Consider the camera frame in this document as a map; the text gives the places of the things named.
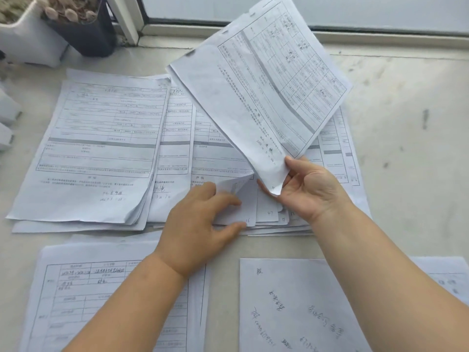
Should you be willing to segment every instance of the hand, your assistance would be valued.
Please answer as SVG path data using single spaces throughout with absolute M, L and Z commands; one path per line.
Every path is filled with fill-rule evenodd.
M 212 226 L 217 213 L 241 201 L 227 192 L 216 194 L 214 183 L 192 188 L 169 213 L 155 254 L 174 271 L 189 277 L 216 256 L 246 228 L 236 222 L 223 230 Z
M 299 160 L 286 157 L 285 163 L 291 171 L 285 178 L 280 195 L 273 196 L 260 180 L 257 183 L 267 195 L 310 225 L 328 210 L 351 203 L 342 185 L 324 167 L 310 163 L 304 156 Z

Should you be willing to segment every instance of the left arm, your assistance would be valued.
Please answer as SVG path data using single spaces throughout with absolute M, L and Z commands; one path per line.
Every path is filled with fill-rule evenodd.
M 240 205 L 215 184 L 195 187 L 169 214 L 160 242 L 64 352 L 152 351 L 189 276 L 218 254 L 246 227 L 244 222 L 222 231 L 212 227 L 217 213 Z

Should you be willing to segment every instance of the white marble surface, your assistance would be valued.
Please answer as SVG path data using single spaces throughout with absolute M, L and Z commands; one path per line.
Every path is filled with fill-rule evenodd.
M 432 58 L 425 49 L 359 49 L 359 55 L 334 49 L 355 84 L 349 120 L 375 221 L 406 254 L 469 260 L 469 61 L 452 60 L 450 51 Z M 20 66 L 9 88 L 24 113 L 12 127 L 13 148 L 0 154 L 0 216 L 8 213 L 49 123 L 66 67 L 149 76 L 186 51 L 120 49 L 108 59 L 72 52 L 59 69 Z M 0 220 L 0 351 L 18 348 L 39 250 L 69 237 L 12 235 L 11 226 Z M 242 237 L 234 243 L 214 261 L 206 351 L 238 350 L 241 257 L 322 253 L 313 237 Z

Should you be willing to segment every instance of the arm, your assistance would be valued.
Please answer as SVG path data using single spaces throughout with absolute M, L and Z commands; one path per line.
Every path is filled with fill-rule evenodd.
M 191 189 L 169 214 L 154 253 L 146 257 L 64 352 L 152 351 L 189 276 L 218 254 L 246 227 L 234 223 L 216 231 L 212 222 L 229 205 L 228 193 L 215 184 Z
M 278 201 L 307 220 L 373 351 L 467 351 L 469 307 L 422 272 L 326 169 L 286 159 Z

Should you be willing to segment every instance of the forearm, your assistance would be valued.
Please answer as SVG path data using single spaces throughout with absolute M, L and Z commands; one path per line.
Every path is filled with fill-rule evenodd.
M 467 348 L 469 308 L 353 204 L 320 218 L 313 230 L 375 352 Z
M 150 254 L 64 351 L 152 351 L 185 283 L 180 274 Z

